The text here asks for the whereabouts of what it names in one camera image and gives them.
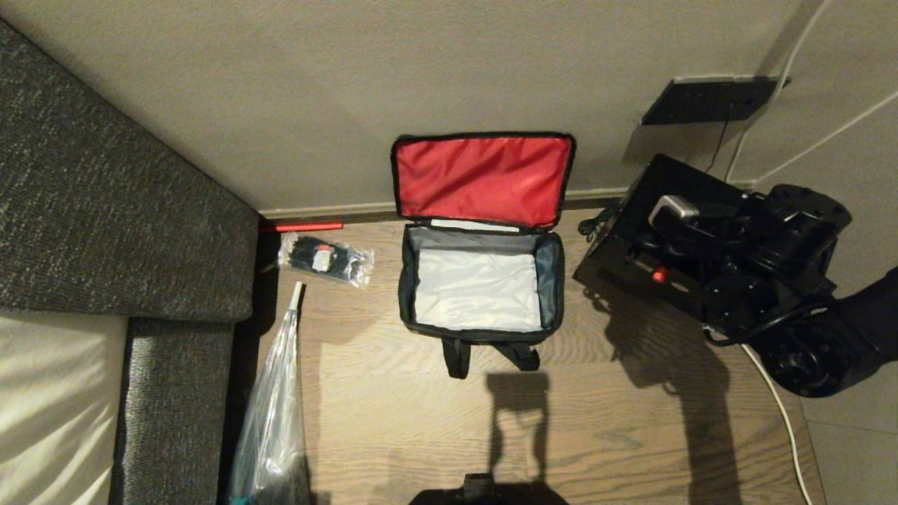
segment red bag lid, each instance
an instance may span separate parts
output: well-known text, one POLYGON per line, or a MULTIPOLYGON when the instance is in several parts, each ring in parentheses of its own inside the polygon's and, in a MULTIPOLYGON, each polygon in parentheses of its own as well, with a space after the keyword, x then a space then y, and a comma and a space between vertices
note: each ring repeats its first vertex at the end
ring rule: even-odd
POLYGON ((562 133, 400 137, 396 209, 408 218, 555 226, 576 149, 562 133))

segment insulated bag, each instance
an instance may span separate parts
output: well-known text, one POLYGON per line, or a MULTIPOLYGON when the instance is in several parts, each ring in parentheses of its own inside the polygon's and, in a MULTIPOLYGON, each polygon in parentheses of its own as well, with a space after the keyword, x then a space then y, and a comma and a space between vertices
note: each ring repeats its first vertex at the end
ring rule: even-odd
POLYGON ((449 375, 472 344, 539 369, 532 345, 561 326, 564 249, 551 229, 576 142, 561 133, 402 136, 392 147, 402 237, 400 317, 440 337, 449 375))

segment plastic wrap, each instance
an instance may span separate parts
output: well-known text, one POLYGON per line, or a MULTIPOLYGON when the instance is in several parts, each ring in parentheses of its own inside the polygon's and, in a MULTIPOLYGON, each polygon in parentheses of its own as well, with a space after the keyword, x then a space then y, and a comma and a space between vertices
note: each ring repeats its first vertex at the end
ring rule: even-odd
POLYGON ((228 486, 230 505, 308 505, 303 407, 296 363, 297 282, 290 307, 252 386, 228 486))
POLYGON ((307 270, 365 288, 374 269, 374 250, 287 233, 281 235, 277 265, 307 270))

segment wall outlet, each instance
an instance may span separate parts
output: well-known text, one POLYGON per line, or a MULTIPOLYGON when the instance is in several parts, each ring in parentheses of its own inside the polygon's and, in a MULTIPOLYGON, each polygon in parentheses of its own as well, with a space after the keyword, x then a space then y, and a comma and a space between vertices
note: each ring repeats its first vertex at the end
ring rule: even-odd
POLYGON ((642 117, 642 124, 747 120, 767 103, 776 85, 775 78, 762 76, 674 79, 642 117))

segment red rod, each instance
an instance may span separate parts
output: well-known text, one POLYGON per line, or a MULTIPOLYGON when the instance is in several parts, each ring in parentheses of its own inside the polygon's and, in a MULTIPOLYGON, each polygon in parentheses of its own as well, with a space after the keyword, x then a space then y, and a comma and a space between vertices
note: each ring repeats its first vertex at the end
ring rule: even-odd
POLYGON ((320 232, 322 230, 342 230, 343 223, 300 223, 289 224, 279 223, 273 226, 260 226, 259 231, 263 234, 284 232, 320 232))

